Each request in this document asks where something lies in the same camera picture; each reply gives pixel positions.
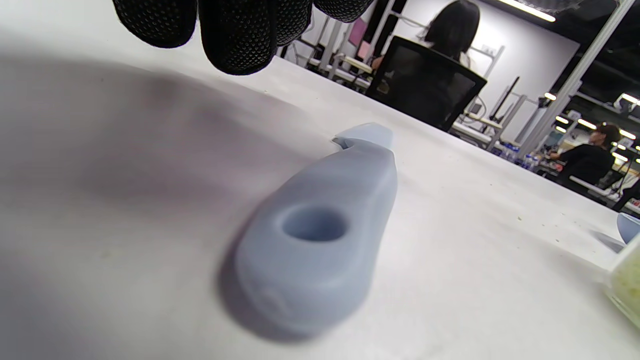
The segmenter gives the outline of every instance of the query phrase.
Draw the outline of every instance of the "gloved hand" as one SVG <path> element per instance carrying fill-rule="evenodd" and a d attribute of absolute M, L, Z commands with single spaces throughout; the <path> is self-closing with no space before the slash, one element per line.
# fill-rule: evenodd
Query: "gloved hand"
<path fill-rule="evenodd" d="M 313 0 L 342 22 L 359 18 L 373 0 Z M 184 45 L 200 18 L 209 61 L 227 74 L 253 74 L 269 65 L 276 48 L 300 36 L 312 0 L 113 0 L 122 24 L 156 47 Z"/>

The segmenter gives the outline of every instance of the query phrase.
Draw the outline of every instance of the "ceiling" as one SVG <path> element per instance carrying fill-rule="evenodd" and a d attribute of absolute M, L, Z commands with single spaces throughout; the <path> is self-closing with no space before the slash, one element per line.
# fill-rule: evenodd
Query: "ceiling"
<path fill-rule="evenodd" d="M 498 0 L 480 0 L 523 20 L 532 22 L 580 43 L 576 57 L 558 79 L 558 89 L 592 43 L 616 8 L 615 0 L 519 0 L 552 7 L 553 4 L 579 2 L 574 8 L 554 12 L 555 22 L 547 22 Z M 636 0 L 596 61 L 582 78 L 581 92 L 603 102 L 615 101 L 626 92 L 640 97 L 640 0 Z"/>

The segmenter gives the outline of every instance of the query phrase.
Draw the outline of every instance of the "ceiling light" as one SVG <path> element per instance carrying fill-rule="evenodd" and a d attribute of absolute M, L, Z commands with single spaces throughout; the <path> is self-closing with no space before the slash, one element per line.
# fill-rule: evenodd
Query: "ceiling light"
<path fill-rule="evenodd" d="M 515 0 L 500 0 L 500 1 L 502 1 L 503 3 L 505 3 L 507 5 L 511 5 L 514 8 L 520 9 L 520 10 L 522 10 L 524 12 L 528 12 L 531 15 L 535 15 L 535 16 L 541 18 L 541 19 L 545 19 L 546 21 L 550 21 L 550 22 L 556 21 L 555 17 L 553 17 L 553 16 L 551 16 L 551 15 L 549 15 L 547 13 L 543 13 L 543 12 L 541 12 L 539 10 L 534 9 L 534 8 L 530 8 L 527 5 L 524 5 L 523 3 L 519 3 L 518 1 L 515 1 Z"/>
<path fill-rule="evenodd" d="M 631 95 L 629 95 L 629 94 L 622 94 L 622 98 L 623 98 L 624 100 L 626 100 L 626 101 L 630 101 L 630 102 L 632 102 L 632 103 L 634 103 L 634 104 L 637 104 L 637 103 L 638 103 L 638 99 L 636 99 L 635 97 L 633 97 L 633 96 L 631 96 Z"/>
<path fill-rule="evenodd" d="M 629 133 L 628 131 L 624 131 L 622 129 L 620 129 L 620 135 L 626 136 L 627 138 L 630 138 L 631 140 L 635 140 L 636 139 L 635 135 L 633 135 L 632 133 Z"/>
<path fill-rule="evenodd" d="M 582 120 L 582 119 L 578 119 L 578 124 L 584 125 L 584 126 L 590 128 L 590 129 L 594 129 L 594 130 L 598 128 L 597 126 L 593 125 L 592 123 L 590 123 L 588 121 L 585 121 L 585 120 Z"/>
<path fill-rule="evenodd" d="M 618 158 L 624 162 L 629 161 L 629 159 L 625 158 L 624 156 L 618 154 L 617 152 L 612 152 L 611 155 L 613 155 L 614 158 Z"/>

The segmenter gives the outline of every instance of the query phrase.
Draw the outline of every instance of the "chair backrest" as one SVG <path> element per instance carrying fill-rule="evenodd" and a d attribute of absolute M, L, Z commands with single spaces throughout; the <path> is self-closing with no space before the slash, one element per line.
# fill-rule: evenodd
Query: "chair backrest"
<path fill-rule="evenodd" d="M 485 84 L 456 60 L 393 37 L 366 95 L 448 131 Z"/>

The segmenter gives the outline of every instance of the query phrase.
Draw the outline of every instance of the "person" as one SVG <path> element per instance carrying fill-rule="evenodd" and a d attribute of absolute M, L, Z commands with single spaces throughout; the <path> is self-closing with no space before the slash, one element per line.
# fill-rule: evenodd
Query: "person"
<path fill-rule="evenodd" d="M 456 0 L 440 10 L 417 40 L 473 70 L 473 61 L 467 52 L 476 37 L 479 23 L 478 5 L 469 0 Z M 377 70 L 383 59 L 384 56 L 376 58 L 371 68 Z"/>
<path fill-rule="evenodd" d="M 575 176 L 589 184 L 596 184 L 611 170 L 614 158 L 609 152 L 611 143 L 620 140 L 620 129 L 613 124 L 598 126 L 589 137 L 589 144 L 582 144 L 562 154 L 552 152 L 549 158 L 564 161 L 557 182 L 567 189 L 586 194 L 587 188 L 569 179 Z"/>

